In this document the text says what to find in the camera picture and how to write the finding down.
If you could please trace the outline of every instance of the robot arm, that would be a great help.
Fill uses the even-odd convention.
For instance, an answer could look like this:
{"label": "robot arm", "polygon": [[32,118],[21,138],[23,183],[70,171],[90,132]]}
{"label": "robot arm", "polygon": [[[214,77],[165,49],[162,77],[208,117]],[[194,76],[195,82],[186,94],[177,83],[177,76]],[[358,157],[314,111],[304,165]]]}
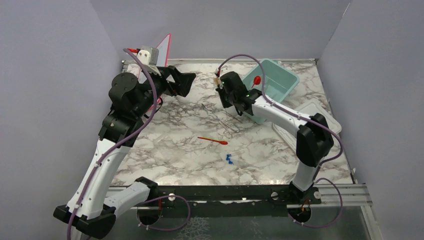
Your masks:
{"label": "robot arm", "polygon": [[236,72],[228,72],[220,77],[221,85],[216,91],[224,108],[234,106],[238,113],[246,112],[252,116],[259,116],[275,123],[287,130],[296,138],[296,155],[300,160],[296,175],[291,181],[295,194],[302,198],[314,183],[317,167],[334,145],[331,134],[316,125],[295,118],[302,116],[328,127],[325,117],[319,113],[309,116],[297,112],[278,102],[269,103],[263,93],[257,89],[247,90],[240,76]]}
{"label": "robot arm", "polygon": [[[137,58],[148,66],[157,95],[186,97],[196,74],[180,73],[174,66],[155,66],[156,50],[143,47],[138,50]],[[167,80],[169,76],[172,76],[173,81]],[[144,202],[150,194],[150,188],[155,185],[154,182],[140,178],[122,192],[105,199],[119,165],[134,145],[137,136],[113,150],[100,165],[97,161],[108,149],[137,131],[143,125],[142,116],[153,105],[149,82],[146,80],[139,83],[137,77],[129,72],[120,73],[113,79],[109,97],[112,106],[103,120],[90,166],[73,197],[66,205],[56,207],[53,213],[55,218],[68,223],[72,212],[77,209],[72,225],[82,233],[97,239],[102,239],[109,233],[118,216],[134,205]],[[91,174],[93,176],[83,199],[76,205]]]}

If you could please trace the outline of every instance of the light purple wall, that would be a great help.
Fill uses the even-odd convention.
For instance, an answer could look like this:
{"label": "light purple wall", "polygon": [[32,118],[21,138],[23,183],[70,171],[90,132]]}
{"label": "light purple wall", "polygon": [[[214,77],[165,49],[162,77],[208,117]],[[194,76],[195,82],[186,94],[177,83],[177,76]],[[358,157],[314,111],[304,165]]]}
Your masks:
{"label": "light purple wall", "polygon": [[170,58],[319,58],[350,0],[91,0],[118,54],[172,33]]}
{"label": "light purple wall", "polygon": [[424,236],[424,1],[354,0],[318,61],[386,240]]}
{"label": "light purple wall", "polygon": [[120,59],[88,0],[0,3],[0,239],[65,239]]}

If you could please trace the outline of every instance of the marble countertop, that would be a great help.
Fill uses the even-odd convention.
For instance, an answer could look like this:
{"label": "marble countertop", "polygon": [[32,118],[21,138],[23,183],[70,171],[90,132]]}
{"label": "marble countertop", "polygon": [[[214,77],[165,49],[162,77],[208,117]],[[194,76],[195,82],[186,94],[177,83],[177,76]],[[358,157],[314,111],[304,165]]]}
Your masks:
{"label": "marble countertop", "polygon": [[[321,107],[330,112],[313,62],[279,64],[300,78],[299,84],[282,102],[284,105],[294,109],[308,100],[317,99]],[[119,166],[113,186],[130,185],[141,176],[159,185],[267,185],[291,181],[299,160],[271,128],[271,122],[256,124],[246,116],[238,116],[233,107],[227,112],[235,118],[225,114],[213,82],[218,65],[184,61],[174,64],[182,73],[196,73],[191,91],[187,97],[164,96],[162,108],[140,133]],[[254,66],[249,62],[228,63],[221,74],[235,71],[243,76]],[[202,110],[201,103],[214,109],[227,124],[237,125],[240,132],[227,139],[222,126]],[[197,137],[225,140],[228,145]],[[338,150],[338,145],[333,147],[328,157],[336,155]],[[236,152],[241,154],[233,164],[223,159],[226,154]],[[351,184],[345,155],[325,163],[319,177],[338,184]]]}

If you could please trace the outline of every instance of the teal container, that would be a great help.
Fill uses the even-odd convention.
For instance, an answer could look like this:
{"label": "teal container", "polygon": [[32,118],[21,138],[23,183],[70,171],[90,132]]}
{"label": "teal container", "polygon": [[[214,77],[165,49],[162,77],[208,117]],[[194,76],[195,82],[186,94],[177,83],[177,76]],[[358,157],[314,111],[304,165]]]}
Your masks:
{"label": "teal container", "polygon": [[[264,58],[260,61],[260,64],[262,64],[265,70],[265,94],[274,101],[281,103],[299,83],[299,77],[271,59]],[[259,65],[256,65],[242,78],[248,90],[252,89],[253,80],[256,76],[262,78],[262,71]],[[255,85],[254,89],[262,90],[262,82],[260,85]],[[257,124],[263,124],[265,122],[265,118],[252,116],[245,112],[243,112],[243,114]]]}

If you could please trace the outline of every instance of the red plastic spoon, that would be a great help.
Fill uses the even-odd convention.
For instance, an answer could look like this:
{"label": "red plastic spoon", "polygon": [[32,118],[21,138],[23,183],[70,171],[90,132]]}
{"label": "red plastic spoon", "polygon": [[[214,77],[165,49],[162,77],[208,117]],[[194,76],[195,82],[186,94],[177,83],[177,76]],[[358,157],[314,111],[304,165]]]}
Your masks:
{"label": "red plastic spoon", "polygon": [[215,140],[215,139],[211,139],[211,138],[207,138],[207,137],[202,137],[202,136],[198,136],[197,138],[198,139],[209,140],[209,141],[212,141],[212,142],[217,142],[217,143],[220,143],[222,145],[227,145],[228,144],[227,141],[219,141],[219,140]]}

